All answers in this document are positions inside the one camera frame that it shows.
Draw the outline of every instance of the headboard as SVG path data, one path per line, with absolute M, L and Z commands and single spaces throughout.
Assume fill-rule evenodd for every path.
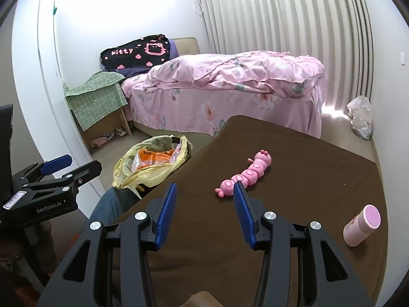
M 179 55 L 196 55 L 200 54 L 198 41 L 193 37 L 174 38 L 177 52 Z

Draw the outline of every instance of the pink shoe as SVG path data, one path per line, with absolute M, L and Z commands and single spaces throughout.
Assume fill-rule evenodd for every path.
M 105 144 L 106 142 L 108 142 L 108 138 L 106 137 L 96 138 L 91 141 L 91 147 L 99 148 L 102 144 Z

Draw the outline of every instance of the yellow plastic bag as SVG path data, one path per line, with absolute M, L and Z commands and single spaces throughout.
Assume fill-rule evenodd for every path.
M 136 170 L 135 172 L 131 171 L 131 167 L 139 149 L 145 148 L 154 152 L 168 151 L 174 147 L 172 143 L 173 138 L 173 135 L 155 136 L 130 148 L 129 151 L 115 165 L 114 181 L 112 186 L 118 189 L 134 189 L 139 184 L 143 183 L 148 187 L 154 187 L 165 180 L 170 173 L 177 170 L 187 159 L 188 144 L 191 146 L 191 143 L 184 135 L 179 137 L 181 151 L 176 162 L 155 164 Z

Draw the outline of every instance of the white plastic bag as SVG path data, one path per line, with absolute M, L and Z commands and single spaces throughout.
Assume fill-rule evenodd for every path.
M 171 157 L 171 160 L 170 160 L 171 163 L 177 162 L 177 157 L 179 156 L 180 151 L 181 151 L 181 143 L 177 145 L 176 150 Z
M 363 139 L 370 139 L 372 135 L 372 106 L 365 96 L 358 96 L 347 105 L 352 118 L 352 130 Z

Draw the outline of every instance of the floral bedding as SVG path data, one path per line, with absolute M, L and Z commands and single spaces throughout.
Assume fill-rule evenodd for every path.
M 266 51 L 181 56 L 122 83 L 129 120 L 212 136 L 245 115 L 319 138 L 327 87 L 317 59 Z

